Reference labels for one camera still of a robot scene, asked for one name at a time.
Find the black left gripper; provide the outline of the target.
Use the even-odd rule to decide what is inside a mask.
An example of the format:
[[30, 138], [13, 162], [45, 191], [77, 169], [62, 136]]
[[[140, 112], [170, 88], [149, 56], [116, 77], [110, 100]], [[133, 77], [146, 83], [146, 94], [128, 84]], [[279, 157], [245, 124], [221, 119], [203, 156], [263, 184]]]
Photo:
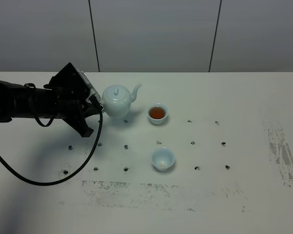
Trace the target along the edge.
[[62, 119], [81, 137], [89, 137], [93, 133], [87, 123], [86, 118], [98, 115], [103, 112], [103, 106], [94, 96], [90, 97], [90, 103], [79, 99], [72, 91], [52, 87], [49, 83], [43, 86], [45, 89], [55, 92], [57, 97], [57, 107], [59, 108]]

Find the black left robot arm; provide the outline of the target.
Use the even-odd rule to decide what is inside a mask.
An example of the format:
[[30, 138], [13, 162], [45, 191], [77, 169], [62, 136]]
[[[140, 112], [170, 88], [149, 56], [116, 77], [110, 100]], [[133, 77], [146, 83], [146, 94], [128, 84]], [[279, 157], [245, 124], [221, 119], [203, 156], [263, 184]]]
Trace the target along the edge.
[[42, 89], [33, 83], [19, 85], [0, 80], [0, 123], [33, 118], [40, 126], [48, 127], [54, 119], [62, 119], [81, 137], [89, 137], [93, 129], [85, 119], [102, 114], [102, 105], [82, 79], [64, 82], [52, 78]]

